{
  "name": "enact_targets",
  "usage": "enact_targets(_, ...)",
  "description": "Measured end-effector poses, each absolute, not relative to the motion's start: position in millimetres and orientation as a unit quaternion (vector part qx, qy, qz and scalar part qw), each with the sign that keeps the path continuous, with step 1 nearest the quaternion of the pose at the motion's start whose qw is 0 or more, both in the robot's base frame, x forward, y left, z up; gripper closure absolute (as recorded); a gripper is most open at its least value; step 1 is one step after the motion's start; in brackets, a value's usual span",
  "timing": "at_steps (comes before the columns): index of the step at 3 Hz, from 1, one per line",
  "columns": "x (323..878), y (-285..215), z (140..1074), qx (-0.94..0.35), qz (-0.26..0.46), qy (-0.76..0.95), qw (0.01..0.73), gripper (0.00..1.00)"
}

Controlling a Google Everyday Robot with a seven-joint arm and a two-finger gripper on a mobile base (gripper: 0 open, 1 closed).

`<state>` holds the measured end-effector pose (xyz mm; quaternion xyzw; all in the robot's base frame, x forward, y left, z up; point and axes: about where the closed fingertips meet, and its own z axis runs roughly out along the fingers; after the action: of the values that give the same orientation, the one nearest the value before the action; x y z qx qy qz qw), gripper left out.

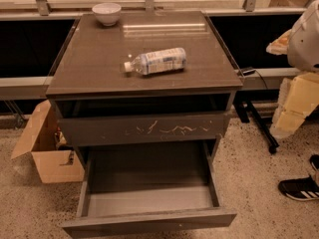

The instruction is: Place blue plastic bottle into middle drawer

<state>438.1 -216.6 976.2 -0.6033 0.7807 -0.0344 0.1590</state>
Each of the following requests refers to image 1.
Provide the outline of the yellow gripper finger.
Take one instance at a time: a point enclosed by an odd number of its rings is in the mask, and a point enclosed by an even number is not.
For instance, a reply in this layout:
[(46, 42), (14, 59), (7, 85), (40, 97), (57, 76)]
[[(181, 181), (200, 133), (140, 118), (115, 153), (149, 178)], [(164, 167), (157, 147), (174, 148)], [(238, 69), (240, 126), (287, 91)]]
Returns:
[(280, 86), (278, 108), (272, 118), (271, 134), (276, 138), (292, 135), (319, 106), (319, 75), (305, 73)]
[(288, 44), (291, 30), (287, 30), (280, 37), (275, 39), (266, 47), (266, 52), (272, 55), (286, 55), (288, 51)]

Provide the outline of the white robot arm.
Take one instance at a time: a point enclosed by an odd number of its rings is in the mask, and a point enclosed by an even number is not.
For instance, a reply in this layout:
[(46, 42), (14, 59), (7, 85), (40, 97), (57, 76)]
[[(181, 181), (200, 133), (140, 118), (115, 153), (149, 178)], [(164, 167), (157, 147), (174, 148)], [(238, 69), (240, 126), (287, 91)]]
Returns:
[(319, 106), (319, 1), (313, 1), (293, 27), (270, 43), (266, 52), (286, 55), (288, 64), (301, 71), (292, 80), (284, 78), (271, 134), (292, 135)]

